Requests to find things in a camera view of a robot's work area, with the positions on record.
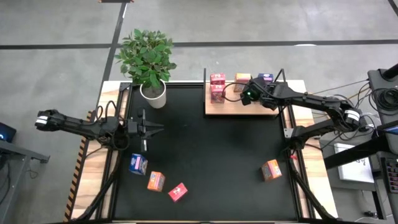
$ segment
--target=white flower pot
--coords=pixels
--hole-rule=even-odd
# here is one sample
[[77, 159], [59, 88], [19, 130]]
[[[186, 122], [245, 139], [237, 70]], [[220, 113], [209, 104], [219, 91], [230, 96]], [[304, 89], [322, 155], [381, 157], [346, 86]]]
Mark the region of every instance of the white flower pot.
[[163, 93], [158, 96], [157, 98], [148, 98], [142, 94], [142, 85], [139, 87], [139, 91], [141, 92], [141, 95], [148, 101], [148, 103], [156, 109], [159, 109], [163, 107], [166, 104], [166, 83], [161, 80], [161, 82], [164, 85], [164, 91]]

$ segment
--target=black floor stripe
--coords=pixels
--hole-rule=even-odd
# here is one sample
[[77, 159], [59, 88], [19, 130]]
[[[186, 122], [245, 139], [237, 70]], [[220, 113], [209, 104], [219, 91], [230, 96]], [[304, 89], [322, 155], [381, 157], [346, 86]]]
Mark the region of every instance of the black floor stripe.
[[107, 49], [111, 44], [0, 45], [0, 50]]
[[[398, 7], [394, 3], [395, 10], [398, 13]], [[121, 30], [121, 21], [118, 21], [120, 26], [115, 30], [114, 40], [118, 40]], [[398, 44], [398, 39], [384, 39], [384, 40], [292, 40], [292, 41], [237, 41], [237, 42], [176, 42], [174, 47], [267, 47], [267, 46], [295, 46], [303, 44], [313, 44], [318, 46], [328, 45], [377, 45], [377, 44]], [[121, 44], [44, 44], [44, 45], [0, 45], [0, 50], [54, 50], [54, 49], [107, 49], [112, 54], [108, 55], [108, 60], [113, 62], [113, 55], [116, 48], [120, 48]], [[112, 63], [109, 62], [107, 73], [110, 73]]]
[[394, 10], [394, 12], [396, 13], [396, 15], [398, 16], [398, 7], [397, 7], [397, 4], [394, 2], [394, 0], [388, 0], [388, 2], [390, 3], [390, 6], [391, 6], [392, 10]]
[[104, 81], [108, 81], [109, 80], [109, 76], [111, 75], [113, 57], [114, 57], [114, 54], [116, 52], [116, 48], [118, 47], [120, 31], [122, 29], [124, 13], [125, 13], [126, 8], [127, 8], [127, 3], [122, 3], [121, 7], [120, 7], [120, 11], [119, 11], [118, 21], [116, 23], [116, 27], [115, 27], [115, 30], [114, 30], [114, 33], [113, 33], [113, 39], [112, 39], [111, 48], [109, 50], [108, 59], [106, 60], [104, 75], [102, 77], [102, 82], [101, 82], [101, 88], [102, 88], [102, 83]]
[[298, 41], [241, 41], [241, 42], [176, 42], [174, 47], [267, 47], [313, 44], [326, 45], [376, 45], [398, 44], [398, 39], [385, 40], [298, 40]]

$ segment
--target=blue box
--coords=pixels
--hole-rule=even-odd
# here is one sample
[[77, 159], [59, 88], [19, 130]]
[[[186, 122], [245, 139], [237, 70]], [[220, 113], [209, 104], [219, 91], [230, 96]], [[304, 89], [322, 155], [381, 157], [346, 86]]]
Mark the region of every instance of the blue box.
[[145, 175], [148, 160], [140, 154], [132, 154], [129, 170], [134, 174]]
[[273, 74], [268, 74], [268, 73], [259, 73], [257, 77], [262, 77], [266, 83], [271, 83], [274, 81], [274, 75]]

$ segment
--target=yellow black warning tape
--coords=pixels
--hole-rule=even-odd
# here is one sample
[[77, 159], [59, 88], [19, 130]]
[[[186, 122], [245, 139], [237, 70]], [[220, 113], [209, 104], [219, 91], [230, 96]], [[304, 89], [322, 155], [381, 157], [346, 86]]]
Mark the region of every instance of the yellow black warning tape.
[[[89, 111], [88, 112], [87, 117], [86, 117], [87, 121], [93, 121], [94, 120], [94, 116], [92, 116], [93, 113], [94, 113], [94, 111]], [[82, 161], [84, 161], [83, 160], [83, 155], [85, 154], [85, 151], [87, 151], [88, 143], [89, 143], [89, 141], [87, 141], [86, 138], [82, 137], [81, 143], [80, 143], [79, 153], [78, 153], [77, 160], [76, 160], [75, 171], [73, 172], [72, 184], [70, 185], [70, 192], [69, 192], [69, 196], [68, 196], [67, 209], [65, 210], [65, 215], [64, 215], [64, 218], [63, 218], [64, 222], [69, 221], [71, 219], [71, 217], [72, 217], [72, 210], [73, 210], [73, 206], [75, 204], [75, 199], [76, 199], [76, 194], [77, 194], [77, 189], [78, 189], [78, 183], [79, 183], [79, 180], [80, 180], [81, 171], [83, 170], [83, 164], [82, 164]]]

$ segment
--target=concrete floor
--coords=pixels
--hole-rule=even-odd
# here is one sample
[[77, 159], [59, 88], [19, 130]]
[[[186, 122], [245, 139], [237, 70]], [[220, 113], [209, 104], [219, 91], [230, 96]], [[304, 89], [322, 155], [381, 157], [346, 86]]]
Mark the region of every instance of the concrete floor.
[[[109, 44], [120, 7], [95, 0], [2, 0], [0, 45]], [[387, 0], [137, 0], [128, 4], [120, 39], [134, 28], [161, 30], [175, 42], [398, 39], [398, 16]], [[56, 108], [84, 118], [95, 107], [108, 52], [0, 50], [0, 121], [17, 129], [17, 145], [51, 155], [46, 165], [32, 163], [39, 177], [26, 175], [13, 223], [62, 220], [80, 137], [36, 131], [35, 117]], [[236, 72], [285, 68], [288, 79], [305, 80], [316, 92], [392, 66], [398, 45], [177, 48], [172, 61], [178, 65], [173, 80], [201, 80], [205, 67], [230, 79]], [[109, 79], [125, 80], [118, 65]], [[325, 94], [351, 96], [360, 86]], [[366, 102], [361, 109], [373, 112]], [[333, 189], [333, 196], [345, 220], [372, 206], [363, 206], [360, 191]]]

